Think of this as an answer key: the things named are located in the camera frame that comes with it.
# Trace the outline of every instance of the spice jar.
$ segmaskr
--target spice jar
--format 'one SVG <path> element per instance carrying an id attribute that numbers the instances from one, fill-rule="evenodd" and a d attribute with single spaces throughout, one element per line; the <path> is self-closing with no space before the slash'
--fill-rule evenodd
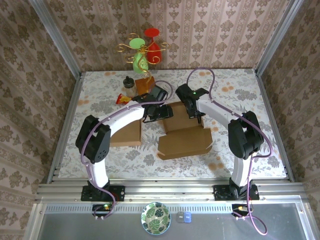
<path id="1" fill-rule="evenodd" d="M 123 80 L 123 86 L 125 88 L 125 95 L 129 98 L 133 98 L 137 96 L 137 88 L 135 85 L 135 81 L 131 78 L 126 76 Z"/>

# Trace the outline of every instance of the decorative plate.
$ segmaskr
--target decorative plate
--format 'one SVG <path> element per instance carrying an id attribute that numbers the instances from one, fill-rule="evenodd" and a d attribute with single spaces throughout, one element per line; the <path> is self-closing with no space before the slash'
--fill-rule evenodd
<path id="1" fill-rule="evenodd" d="M 149 203 L 141 214 L 141 223 L 148 233 L 160 235 L 168 230 L 171 224 L 169 209 L 161 202 Z"/>

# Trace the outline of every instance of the black lid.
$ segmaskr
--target black lid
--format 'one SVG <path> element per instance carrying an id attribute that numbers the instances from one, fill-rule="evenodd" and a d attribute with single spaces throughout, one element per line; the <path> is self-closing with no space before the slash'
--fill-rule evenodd
<path id="1" fill-rule="evenodd" d="M 130 89 L 135 85 L 135 81 L 133 78 L 126 76 L 123 80 L 123 85 L 126 89 Z"/>

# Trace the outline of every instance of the patterned wallpaper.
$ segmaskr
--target patterned wallpaper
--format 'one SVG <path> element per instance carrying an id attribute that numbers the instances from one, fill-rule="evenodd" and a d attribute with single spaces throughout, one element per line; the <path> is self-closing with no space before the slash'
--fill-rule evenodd
<path id="1" fill-rule="evenodd" d="M 0 239 L 20 240 L 75 79 L 36 12 L 0 0 Z"/>
<path id="2" fill-rule="evenodd" d="M 305 0 L 262 75 L 295 179 L 320 227 L 320 1 Z"/>
<path id="3" fill-rule="evenodd" d="M 288 0 L 45 0 L 81 71 L 125 70 L 130 33 L 171 44 L 158 69 L 253 68 Z"/>

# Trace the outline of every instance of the small blue object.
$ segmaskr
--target small blue object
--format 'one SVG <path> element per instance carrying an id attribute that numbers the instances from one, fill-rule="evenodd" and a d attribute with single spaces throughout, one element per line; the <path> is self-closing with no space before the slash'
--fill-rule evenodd
<path id="1" fill-rule="evenodd" d="M 186 211 L 184 213 L 184 222 L 187 224 L 191 223 L 191 212 Z"/>

